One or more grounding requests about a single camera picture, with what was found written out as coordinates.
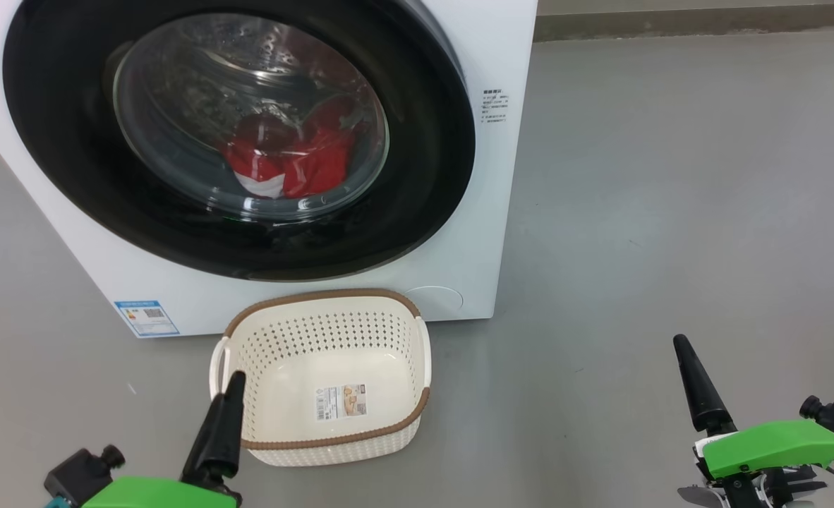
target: energy label sticker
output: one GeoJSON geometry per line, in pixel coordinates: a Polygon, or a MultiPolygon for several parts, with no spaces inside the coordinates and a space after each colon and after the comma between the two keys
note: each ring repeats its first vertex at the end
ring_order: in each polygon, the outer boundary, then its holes
{"type": "Polygon", "coordinates": [[[157,300],[114,303],[138,337],[179,334],[179,329],[157,300]]]}

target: black door rim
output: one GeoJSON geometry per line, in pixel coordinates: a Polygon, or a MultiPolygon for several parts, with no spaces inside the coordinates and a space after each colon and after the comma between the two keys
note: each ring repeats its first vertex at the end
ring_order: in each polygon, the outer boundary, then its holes
{"type": "Polygon", "coordinates": [[[329,279],[381,266],[428,240],[473,169],[471,104],[440,41],[406,4],[369,0],[27,0],[4,48],[13,122],[72,203],[166,260],[239,279],[329,279]],[[306,222],[251,222],[204,210],[154,177],[126,144],[101,87],[115,49],[162,23],[245,13],[326,42],[373,86],[389,154],[356,202],[306,222]]]}

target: white washing machine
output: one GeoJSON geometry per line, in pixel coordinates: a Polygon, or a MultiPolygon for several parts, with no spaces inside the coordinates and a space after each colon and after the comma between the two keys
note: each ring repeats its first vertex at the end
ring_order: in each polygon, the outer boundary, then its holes
{"type": "Polygon", "coordinates": [[[0,0],[0,153],[138,337],[356,287],[490,318],[534,16],[0,0]]]}

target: barcode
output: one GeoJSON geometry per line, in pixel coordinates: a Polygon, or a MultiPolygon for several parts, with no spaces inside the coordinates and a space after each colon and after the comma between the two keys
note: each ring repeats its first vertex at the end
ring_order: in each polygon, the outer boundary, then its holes
{"type": "Polygon", "coordinates": [[[317,421],[326,419],[326,399],[317,399],[317,421]]]}

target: laundry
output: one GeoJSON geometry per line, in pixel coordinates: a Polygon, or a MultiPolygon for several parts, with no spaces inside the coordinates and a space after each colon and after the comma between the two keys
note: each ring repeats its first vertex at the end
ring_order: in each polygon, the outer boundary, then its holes
{"type": "Polygon", "coordinates": [[[246,116],[223,155],[238,182],[256,196],[300,199],[345,181],[360,124],[350,126],[356,103],[331,97],[295,129],[269,114],[246,116]]]}

